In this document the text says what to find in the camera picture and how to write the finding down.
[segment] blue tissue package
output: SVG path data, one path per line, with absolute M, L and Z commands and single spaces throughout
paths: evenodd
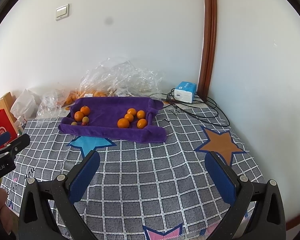
M 196 84 L 182 81 L 174 90 L 174 98 L 185 103 L 192 103 L 196 90 Z

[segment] red paper bag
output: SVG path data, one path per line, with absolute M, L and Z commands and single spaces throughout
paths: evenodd
M 0 134 L 3 134 L 7 131 L 10 133 L 11 138 L 8 142 L 6 142 L 0 148 L 5 147 L 9 142 L 14 140 L 18 136 L 6 114 L 6 111 L 4 109 L 0 109 Z

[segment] white logo on red bag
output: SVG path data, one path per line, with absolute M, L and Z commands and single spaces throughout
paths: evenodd
M 0 127 L 0 134 L 5 133 L 6 131 L 7 131 L 7 130 L 6 130 L 3 126 Z

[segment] light switch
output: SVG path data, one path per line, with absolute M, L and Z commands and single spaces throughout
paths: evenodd
M 69 16 L 69 4 L 56 9 L 56 21 Z

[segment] plastic bag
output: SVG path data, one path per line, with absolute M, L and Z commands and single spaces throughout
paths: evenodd
M 125 58 L 107 59 L 81 79 L 77 98 L 86 94 L 100 96 L 134 96 L 161 99 L 163 76 L 155 71 L 135 68 Z
M 25 89 L 21 95 L 13 103 L 10 112 L 14 115 L 15 118 L 19 119 L 20 117 L 25 120 L 29 120 L 34 117 L 34 114 L 38 110 L 38 105 L 34 100 L 34 96 Z
M 59 117 L 70 91 L 55 89 L 42 96 L 42 101 L 37 112 L 37 119 Z

